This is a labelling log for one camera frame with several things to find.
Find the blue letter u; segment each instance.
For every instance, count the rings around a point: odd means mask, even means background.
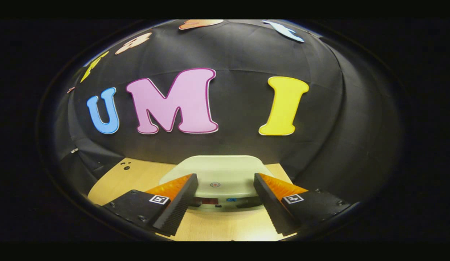
[[[104,134],[112,134],[117,132],[119,129],[119,117],[117,116],[117,111],[115,109],[114,104],[114,94],[116,92],[116,89],[114,87],[106,89],[101,93],[101,98],[106,103],[106,109],[107,114],[109,114],[109,122],[104,123],[101,120],[101,117],[99,116],[98,111],[98,97],[92,96],[88,101],[86,102],[86,105],[89,109],[89,114],[91,116],[91,120],[93,121],[94,127],[99,132],[102,132]]]

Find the screw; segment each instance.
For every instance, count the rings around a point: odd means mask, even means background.
[[[142,215],[138,216],[139,220],[141,220],[142,222],[146,222],[146,218]]]

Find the pink letter m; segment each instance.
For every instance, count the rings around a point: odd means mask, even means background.
[[[152,124],[149,114],[165,129],[171,132],[178,110],[181,123],[178,129],[185,133],[212,133],[218,124],[210,117],[209,82],[215,71],[207,68],[188,69],[180,72],[164,97],[150,79],[139,79],[127,86],[133,96],[138,116],[138,132],[154,134],[159,128]]]

